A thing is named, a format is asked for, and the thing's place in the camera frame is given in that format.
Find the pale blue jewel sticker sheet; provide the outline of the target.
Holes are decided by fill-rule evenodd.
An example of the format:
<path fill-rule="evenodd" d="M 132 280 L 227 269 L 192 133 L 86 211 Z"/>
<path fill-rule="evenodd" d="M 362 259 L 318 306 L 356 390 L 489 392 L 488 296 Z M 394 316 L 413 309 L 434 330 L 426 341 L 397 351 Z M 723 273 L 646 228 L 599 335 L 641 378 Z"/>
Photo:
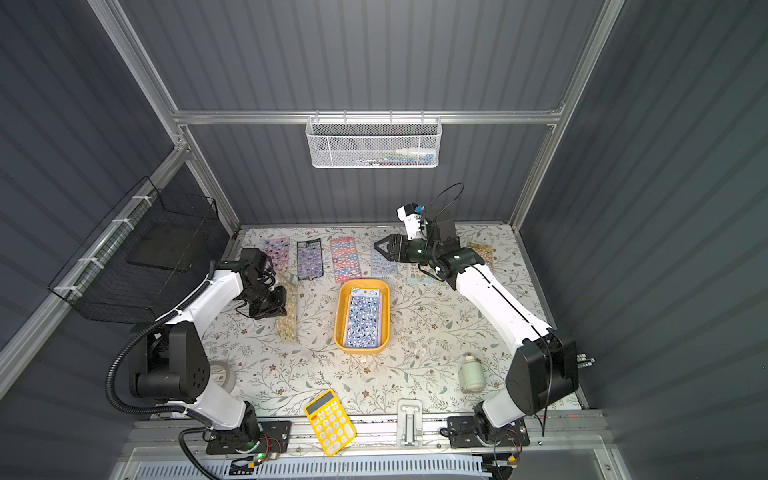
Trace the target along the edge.
<path fill-rule="evenodd" d="M 389 278 L 397 275 L 397 263 L 383 257 L 371 259 L 371 275 L 376 278 Z"/>

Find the orange tiny animal sticker sheet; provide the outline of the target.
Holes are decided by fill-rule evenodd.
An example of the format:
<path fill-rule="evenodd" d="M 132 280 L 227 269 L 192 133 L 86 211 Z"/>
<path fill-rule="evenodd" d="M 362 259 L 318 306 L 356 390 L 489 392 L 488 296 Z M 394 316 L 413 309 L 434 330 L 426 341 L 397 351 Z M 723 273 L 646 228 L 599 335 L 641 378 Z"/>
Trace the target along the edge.
<path fill-rule="evenodd" d="M 468 247 L 473 249 L 484 260 L 489 269 L 493 269 L 495 249 L 491 245 L 470 242 Z"/>

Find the blue penguin sticker sheet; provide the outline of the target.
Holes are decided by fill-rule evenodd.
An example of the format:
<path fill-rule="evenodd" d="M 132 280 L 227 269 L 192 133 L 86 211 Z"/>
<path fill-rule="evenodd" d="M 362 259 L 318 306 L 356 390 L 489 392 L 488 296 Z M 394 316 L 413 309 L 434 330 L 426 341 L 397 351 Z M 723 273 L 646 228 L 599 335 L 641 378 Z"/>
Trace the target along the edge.
<path fill-rule="evenodd" d="M 348 349 L 377 348 L 381 344 L 381 333 L 381 290 L 353 288 L 347 307 L 343 346 Z"/>

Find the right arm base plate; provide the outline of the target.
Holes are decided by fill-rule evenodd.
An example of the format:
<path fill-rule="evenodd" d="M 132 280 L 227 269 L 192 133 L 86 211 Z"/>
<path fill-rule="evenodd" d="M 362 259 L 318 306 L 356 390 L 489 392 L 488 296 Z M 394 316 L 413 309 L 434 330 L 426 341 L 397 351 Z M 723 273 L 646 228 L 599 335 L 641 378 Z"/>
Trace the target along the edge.
<path fill-rule="evenodd" d="M 454 449 L 500 448 L 522 449 L 530 445 L 523 419 L 515 420 L 502 428 L 495 428 L 475 415 L 450 416 L 439 429 L 441 436 L 449 440 Z"/>

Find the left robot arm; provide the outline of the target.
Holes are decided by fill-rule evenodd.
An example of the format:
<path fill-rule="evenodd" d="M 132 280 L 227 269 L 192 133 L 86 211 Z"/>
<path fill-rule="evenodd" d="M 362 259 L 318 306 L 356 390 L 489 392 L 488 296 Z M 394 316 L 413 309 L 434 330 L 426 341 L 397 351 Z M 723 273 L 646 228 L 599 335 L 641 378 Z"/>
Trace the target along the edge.
<path fill-rule="evenodd" d="M 105 394 L 131 415 L 181 413 L 217 431 L 259 435 L 255 408 L 211 379 L 202 338 L 216 317 L 240 301 L 254 319 L 287 314 L 286 288 L 268 254 L 243 250 L 234 261 L 213 262 L 204 280 L 179 304 L 141 327 L 106 375 Z"/>

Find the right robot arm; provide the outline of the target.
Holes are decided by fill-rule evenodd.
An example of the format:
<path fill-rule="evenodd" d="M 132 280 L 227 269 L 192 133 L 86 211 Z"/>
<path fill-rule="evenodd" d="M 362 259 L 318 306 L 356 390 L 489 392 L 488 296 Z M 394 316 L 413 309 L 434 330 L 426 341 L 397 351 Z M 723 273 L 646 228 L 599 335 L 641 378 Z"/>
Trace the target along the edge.
<path fill-rule="evenodd" d="M 451 221 L 413 214 L 405 224 L 404 234 L 389 234 L 374 249 L 389 261 L 424 267 L 426 275 L 447 283 L 490 322 L 512 354 L 504 385 L 475 407 L 480 428 L 501 429 L 579 388 L 576 341 L 525 308 L 479 253 L 461 245 Z"/>

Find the green yellow animal sticker sheet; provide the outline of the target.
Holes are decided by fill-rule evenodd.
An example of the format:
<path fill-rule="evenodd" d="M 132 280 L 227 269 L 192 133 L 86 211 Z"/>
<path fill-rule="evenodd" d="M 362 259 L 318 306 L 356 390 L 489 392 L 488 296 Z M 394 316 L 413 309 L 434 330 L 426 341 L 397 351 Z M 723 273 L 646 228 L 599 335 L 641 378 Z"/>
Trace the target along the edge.
<path fill-rule="evenodd" d="M 281 271 L 278 276 L 278 283 L 286 291 L 285 311 L 286 314 L 279 316 L 276 321 L 276 329 L 279 337 L 287 342 L 296 343 L 298 341 L 297 326 L 297 302 L 298 288 L 296 277 L 287 270 Z"/>

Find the green dinosaur sticker sheet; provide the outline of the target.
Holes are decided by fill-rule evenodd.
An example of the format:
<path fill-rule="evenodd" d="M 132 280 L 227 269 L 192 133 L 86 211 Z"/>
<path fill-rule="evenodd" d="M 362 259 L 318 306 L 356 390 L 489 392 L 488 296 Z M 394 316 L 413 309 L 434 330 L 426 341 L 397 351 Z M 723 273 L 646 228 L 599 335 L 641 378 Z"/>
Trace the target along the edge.
<path fill-rule="evenodd" d="M 407 276 L 408 284 L 431 284 L 434 282 L 435 280 L 431 276 L 424 274 L 419 269 L 418 264 L 409 265 L 409 273 Z"/>

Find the yellow storage tray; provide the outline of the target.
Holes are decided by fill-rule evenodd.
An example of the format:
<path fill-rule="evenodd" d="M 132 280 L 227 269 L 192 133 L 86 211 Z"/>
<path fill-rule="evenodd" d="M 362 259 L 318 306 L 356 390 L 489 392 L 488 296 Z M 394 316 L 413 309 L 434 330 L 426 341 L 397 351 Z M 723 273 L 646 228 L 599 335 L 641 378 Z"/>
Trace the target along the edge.
<path fill-rule="evenodd" d="M 340 289 L 333 338 L 345 353 L 375 355 L 390 338 L 390 289 L 379 279 L 345 282 Z"/>

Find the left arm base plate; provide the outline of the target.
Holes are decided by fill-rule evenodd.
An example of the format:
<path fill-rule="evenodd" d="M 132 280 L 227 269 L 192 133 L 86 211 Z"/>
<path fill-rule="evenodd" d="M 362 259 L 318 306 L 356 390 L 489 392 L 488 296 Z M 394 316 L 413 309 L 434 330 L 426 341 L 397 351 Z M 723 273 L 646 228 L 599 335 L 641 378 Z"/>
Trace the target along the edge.
<path fill-rule="evenodd" d="M 287 452 L 290 421 L 260 421 L 255 433 L 214 430 L 207 436 L 208 455 L 283 454 Z"/>

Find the pink cat sticker sheet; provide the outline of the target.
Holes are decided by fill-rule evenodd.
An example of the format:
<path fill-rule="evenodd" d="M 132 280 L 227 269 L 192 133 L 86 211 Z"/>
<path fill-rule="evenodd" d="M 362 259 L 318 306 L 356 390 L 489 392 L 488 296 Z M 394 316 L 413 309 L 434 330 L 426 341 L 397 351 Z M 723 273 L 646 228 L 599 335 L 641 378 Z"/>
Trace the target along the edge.
<path fill-rule="evenodd" d="M 275 271 L 282 271 L 288 268 L 290 246 L 291 240 L 289 237 L 265 240 L 264 252 L 271 259 L 271 263 Z"/>

